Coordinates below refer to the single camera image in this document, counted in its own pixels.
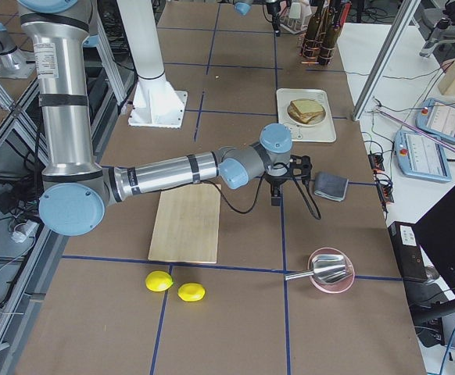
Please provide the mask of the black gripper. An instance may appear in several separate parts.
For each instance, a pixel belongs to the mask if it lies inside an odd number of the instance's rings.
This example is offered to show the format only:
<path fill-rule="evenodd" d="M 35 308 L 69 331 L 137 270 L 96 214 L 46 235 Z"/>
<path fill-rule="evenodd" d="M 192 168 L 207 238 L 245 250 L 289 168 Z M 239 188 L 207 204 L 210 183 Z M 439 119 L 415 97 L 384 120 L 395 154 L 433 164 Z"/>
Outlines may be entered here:
<path fill-rule="evenodd" d="M 280 11 L 281 6 L 279 2 L 271 2 L 270 3 L 270 15 L 271 15 L 271 25 L 274 30 L 274 34 L 276 37 L 281 36 L 280 30 Z"/>
<path fill-rule="evenodd" d="M 281 186 L 289 178 L 288 172 L 278 176 L 265 173 L 264 179 L 270 185 L 271 205 L 281 205 Z"/>

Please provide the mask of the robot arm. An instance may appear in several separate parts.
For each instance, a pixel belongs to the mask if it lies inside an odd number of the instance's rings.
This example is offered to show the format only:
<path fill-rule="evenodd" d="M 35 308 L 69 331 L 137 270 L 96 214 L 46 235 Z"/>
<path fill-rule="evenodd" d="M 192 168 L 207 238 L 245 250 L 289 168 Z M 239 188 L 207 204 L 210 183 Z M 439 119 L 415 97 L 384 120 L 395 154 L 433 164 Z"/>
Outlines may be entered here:
<path fill-rule="evenodd" d="M 244 148 L 172 157 L 171 141 L 113 139 L 116 156 L 99 164 L 93 151 L 83 46 L 97 35 L 94 1 L 21 1 L 21 27 L 34 47 L 48 162 L 38 213 L 57 234 L 94 230 L 109 206 L 127 198 L 200 184 L 220 177 L 231 189 L 264 174 L 282 175 L 291 160 L 292 136 L 279 123 L 262 129 Z"/>
<path fill-rule="evenodd" d="M 234 6 L 235 11 L 245 16 L 252 8 L 254 3 L 253 0 L 233 0 L 228 1 Z M 263 0 L 263 11 L 265 11 L 266 19 L 271 23 L 273 28 L 274 36 L 279 37 L 281 35 L 280 27 L 280 13 L 281 13 L 281 1 L 278 0 Z"/>

